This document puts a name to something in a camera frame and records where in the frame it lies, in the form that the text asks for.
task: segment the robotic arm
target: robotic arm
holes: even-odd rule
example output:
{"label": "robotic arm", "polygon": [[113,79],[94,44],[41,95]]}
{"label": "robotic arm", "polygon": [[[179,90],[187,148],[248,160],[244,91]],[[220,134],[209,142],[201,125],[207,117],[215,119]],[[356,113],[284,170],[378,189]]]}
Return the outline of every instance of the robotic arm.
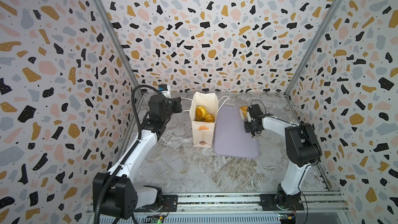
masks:
{"label": "robotic arm", "polygon": [[[163,134],[172,114],[182,112],[181,98],[171,99],[169,86],[160,85],[159,91],[161,94],[151,96],[148,102],[149,111],[142,123],[137,121],[141,127],[141,138],[138,139],[138,133],[115,165],[107,173],[97,173],[93,179],[94,211],[96,211],[98,201],[102,200],[99,204],[98,220],[100,213],[129,219],[137,208],[147,206],[148,209],[156,211],[162,206],[161,188],[145,186],[135,189],[132,185],[139,166]],[[111,175],[114,178],[111,179],[110,187],[105,189],[105,195],[100,197]]]}
{"label": "robotic arm", "polygon": [[244,122],[245,131],[255,137],[267,129],[286,140],[286,152],[289,166],[283,181],[278,185],[276,205],[283,210],[293,207],[300,200],[300,187],[304,178],[316,161],[321,157],[321,148],[314,130],[308,123],[296,124],[281,120],[272,114],[263,114],[258,104],[247,108],[248,121]]}

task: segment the paper bag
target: paper bag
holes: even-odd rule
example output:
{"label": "paper bag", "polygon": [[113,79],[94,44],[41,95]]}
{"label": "paper bag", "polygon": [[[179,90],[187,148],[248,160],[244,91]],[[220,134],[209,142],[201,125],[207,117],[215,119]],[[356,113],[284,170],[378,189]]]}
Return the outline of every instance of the paper bag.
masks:
{"label": "paper bag", "polygon": [[197,106],[204,106],[208,113],[214,115],[217,120],[218,98],[215,93],[199,93],[193,95],[189,116],[192,122],[193,146],[195,147],[211,147],[213,143],[213,134],[216,123],[195,121],[195,113]]}

